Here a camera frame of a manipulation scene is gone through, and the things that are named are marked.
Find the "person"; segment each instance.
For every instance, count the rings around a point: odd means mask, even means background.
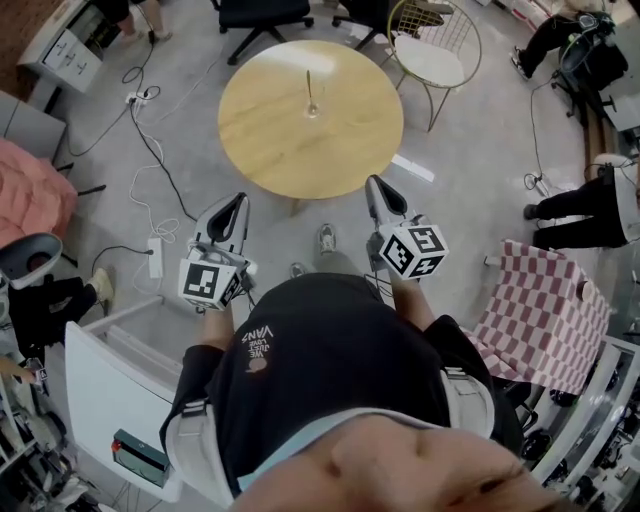
[[[107,272],[98,268],[86,284],[75,277],[22,290],[9,286],[8,295],[9,317],[20,353],[26,358],[37,357],[44,364],[44,347],[64,343],[67,322],[78,322],[96,302],[112,301],[114,292]],[[51,312],[50,306],[68,298],[62,309]]]
[[[592,164],[599,176],[571,190],[524,208],[524,218],[560,219],[586,215],[587,219],[537,230],[533,245],[540,249],[621,247],[640,238],[638,172],[621,155],[598,155]]]
[[[171,38],[173,34],[164,28],[158,0],[131,0],[131,3],[142,8],[156,41]],[[136,30],[133,15],[129,10],[129,0],[96,0],[96,6],[107,20],[118,25],[123,34],[123,43],[130,44],[144,37],[146,31]]]
[[[559,497],[506,448],[446,428],[442,368],[496,394],[453,318],[436,318],[415,280],[392,276],[395,310],[384,304],[376,286],[351,274],[330,225],[318,232],[314,265],[319,273],[294,264],[293,279],[267,292],[235,332],[230,307],[205,313],[160,430],[172,463],[189,464],[187,451],[176,454],[176,425],[210,402],[214,437],[198,434],[206,427],[192,432],[209,443],[195,453],[219,452],[210,464],[215,472],[221,462],[232,511],[551,510]],[[197,478],[207,474],[192,464]],[[207,480],[202,492],[217,485]]]
[[[525,80],[533,76],[548,52],[563,46],[571,34],[582,32],[579,14],[602,11],[604,5],[601,0],[565,0],[564,4],[557,14],[542,22],[526,48],[514,47],[511,62]]]

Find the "black office chair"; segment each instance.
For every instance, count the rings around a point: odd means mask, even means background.
[[[334,16],[331,23],[334,27],[339,27],[340,23],[348,21],[371,28],[354,50],[359,52],[378,34],[386,37],[387,20],[391,11],[390,0],[340,0],[340,3],[347,9],[349,16]]]
[[[236,48],[227,64],[235,66],[238,56],[262,32],[269,32],[280,43],[287,40],[276,29],[276,25],[303,22],[313,26],[313,18],[307,16],[311,8],[308,0],[211,0],[216,11],[220,11],[220,33],[230,28],[252,28],[251,33]]]

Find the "white chair seat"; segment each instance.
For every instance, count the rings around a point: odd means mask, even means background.
[[[398,60],[411,73],[442,87],[464,81],[464,69],[457,55],[419,39],[400,34],[395,40]]]

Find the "black t-shirt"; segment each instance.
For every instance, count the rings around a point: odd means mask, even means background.
[[[361,277],[308,274],[274,288],[226,353],[187,350],[168,421],[208,397],[232,493],[311,421],[356,407],[390,409],[449,426],[440,369],[462,367],[490,391],[489,372],[456,322],[424,333],[385,305]]]

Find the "white harness strap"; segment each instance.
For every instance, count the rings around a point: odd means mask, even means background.
[[[489,390],[462,368],[440,371],[449,404],[452,428],[468,430],[488,439],[495,423],[495,405]]]
[[[451,427],[488,439],[495,419],[489,390],[461,368],[445,368],[440,374]],[[233,495],[222,467],[210,404],[204,400],[187,404],[182,414],[169,423],[165,444],[169,460],[184,482],[218,506],[231,506]]]
[[[187,404],[169,422],[165,439],[167,456],[180,478],[226,509],[233,503],[222,467],[213,407],[204,400]]]

